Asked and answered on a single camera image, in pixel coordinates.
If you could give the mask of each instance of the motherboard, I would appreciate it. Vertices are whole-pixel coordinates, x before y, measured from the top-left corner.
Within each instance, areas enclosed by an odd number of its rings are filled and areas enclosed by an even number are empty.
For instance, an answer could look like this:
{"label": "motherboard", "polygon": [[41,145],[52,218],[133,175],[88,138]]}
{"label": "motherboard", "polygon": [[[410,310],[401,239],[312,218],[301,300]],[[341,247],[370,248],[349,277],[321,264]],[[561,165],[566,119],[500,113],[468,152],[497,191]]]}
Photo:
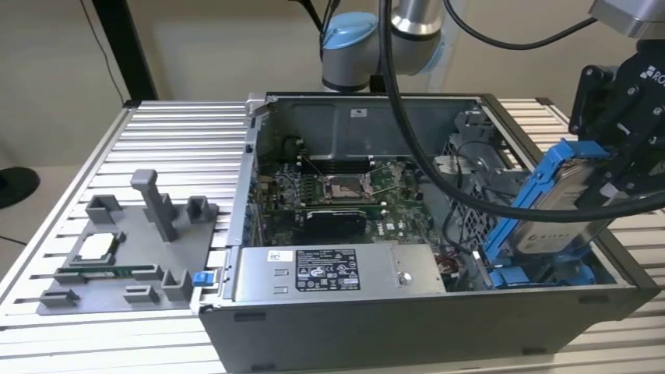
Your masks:
{"label": "motherboard", "polygon": [[406,160],[298,157],[259,180],[264,245],[441,245]]}

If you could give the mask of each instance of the warning label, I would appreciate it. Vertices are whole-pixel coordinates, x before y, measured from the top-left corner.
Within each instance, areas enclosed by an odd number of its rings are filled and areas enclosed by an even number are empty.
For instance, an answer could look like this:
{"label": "warning label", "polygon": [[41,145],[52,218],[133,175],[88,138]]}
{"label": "warning label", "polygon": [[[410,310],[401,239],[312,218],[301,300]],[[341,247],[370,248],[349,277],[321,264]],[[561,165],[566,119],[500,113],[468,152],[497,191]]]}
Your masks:
{"label": "warning label", "polygon": [[296,251],[296,288],[306,291],[361,289],[354,249]]}

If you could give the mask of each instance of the green circuit board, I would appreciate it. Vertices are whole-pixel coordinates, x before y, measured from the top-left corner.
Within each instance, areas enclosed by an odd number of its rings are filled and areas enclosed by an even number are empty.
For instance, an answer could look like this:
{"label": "green circuit board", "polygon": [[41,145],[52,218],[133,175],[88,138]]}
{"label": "green circuit board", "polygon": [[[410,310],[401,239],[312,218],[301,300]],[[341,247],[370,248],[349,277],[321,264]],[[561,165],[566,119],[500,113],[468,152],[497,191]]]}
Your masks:
{"label": "green circuit board", "polygon": [[377,161],[362,175],[301,175],[284,166],[264,177],[265,245],[294,245],[309,212],[362,212],[353,243],[441,244],[408,163]]}

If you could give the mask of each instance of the small white component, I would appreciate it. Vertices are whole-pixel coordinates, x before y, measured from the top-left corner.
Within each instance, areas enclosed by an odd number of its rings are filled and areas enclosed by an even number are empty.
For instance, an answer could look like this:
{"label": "small white component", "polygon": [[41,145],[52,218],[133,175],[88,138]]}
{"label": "small white component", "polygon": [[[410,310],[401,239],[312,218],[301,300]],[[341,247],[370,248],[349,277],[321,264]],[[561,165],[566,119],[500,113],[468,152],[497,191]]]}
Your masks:
{"label": "small white component", "polygon": [[116,237],[111,232],[92,234],[85,238],[79,255],[81,259],[100,259],[116,244]]}
{"label": "small white component", "polygon": [[269,263],[292,263],[293,251],[268,251]]}
{"label": "small white component", "polygon": [[360,117],[366,117],[366,109],[352,109],[352,118],[360,118]]}
{"label": "small white component", "polygon": [[434,162],[438,164],[438,165],[442,165],[448,162],[448,160],[450,159],[450,157],[448,156],[436,156],[434,157]]}

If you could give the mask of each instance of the gray post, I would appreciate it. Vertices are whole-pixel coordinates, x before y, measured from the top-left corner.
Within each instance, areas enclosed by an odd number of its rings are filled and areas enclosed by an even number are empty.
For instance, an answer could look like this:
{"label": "gray post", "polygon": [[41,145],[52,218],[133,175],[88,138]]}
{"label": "gray post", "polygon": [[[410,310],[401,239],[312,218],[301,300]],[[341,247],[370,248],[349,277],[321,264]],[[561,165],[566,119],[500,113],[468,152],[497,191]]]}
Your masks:
{"label": "gray post", "polygon": [[172,242],[177,238],[176,228],[171,223],[172,212],[164,205],[163,197],[159,194],[157,172],[151,169],[139,169],[132,175],[132,188],[141,192],[145,200],[148,215],[153,218],[155,226],[157,226],[159,234],[165,242]]}

